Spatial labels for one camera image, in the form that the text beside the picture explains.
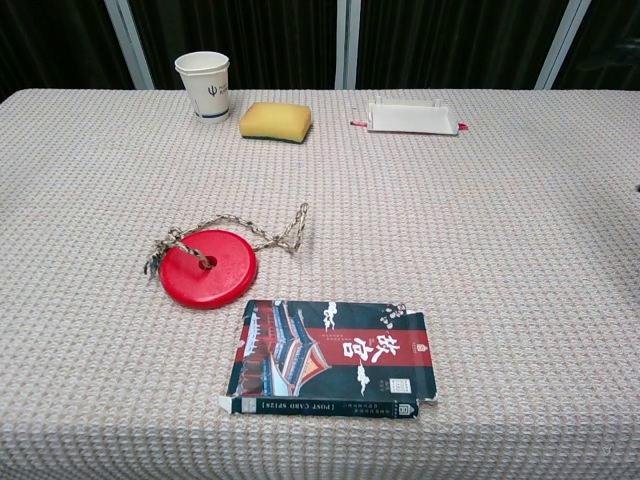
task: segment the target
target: white paper cup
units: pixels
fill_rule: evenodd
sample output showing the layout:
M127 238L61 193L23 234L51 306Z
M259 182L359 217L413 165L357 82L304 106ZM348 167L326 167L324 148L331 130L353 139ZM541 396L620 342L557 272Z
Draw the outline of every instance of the white paper cup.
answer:
M192 52L175 61L193 110L204 123L229 117L229 58L218 52Z

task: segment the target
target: textured tablecloth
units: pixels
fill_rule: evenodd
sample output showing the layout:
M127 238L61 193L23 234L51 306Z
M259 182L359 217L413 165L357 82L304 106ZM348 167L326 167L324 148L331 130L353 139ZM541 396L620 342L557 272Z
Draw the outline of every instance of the textured tablecloth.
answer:
M639 478L640 93L395 91L457 137L368 133L375 92L22 91L0 105L0 477ZM242 139L254 101L311 106L303 145ZM239 301L176 305L153 242L233 213ZM242 229L228 227L256 240ZM250 298L405 302L439 402L415 421L232 416Z

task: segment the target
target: tablecloth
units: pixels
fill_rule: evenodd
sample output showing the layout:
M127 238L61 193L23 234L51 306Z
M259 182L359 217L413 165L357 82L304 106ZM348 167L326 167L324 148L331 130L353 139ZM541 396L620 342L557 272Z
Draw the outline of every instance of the tablecloth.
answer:
M441 98L458 136L369 133L375 95ZM302 145L242 139L255 101L309 105ZM0 105L3 478L639 478L640 92L25 90ZM181 307L153 242L220 213L298 253ZM241 228L225 226L250 241ZM425 313L418 419L229 415L249 299Z

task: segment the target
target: yellow sponge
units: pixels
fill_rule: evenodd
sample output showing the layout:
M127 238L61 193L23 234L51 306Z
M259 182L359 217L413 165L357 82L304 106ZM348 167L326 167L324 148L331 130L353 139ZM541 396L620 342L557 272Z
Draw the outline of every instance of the yellow sponge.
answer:
M290 103L257 102L240 120L245 138L267 138L302 143L311 126L311 109Z

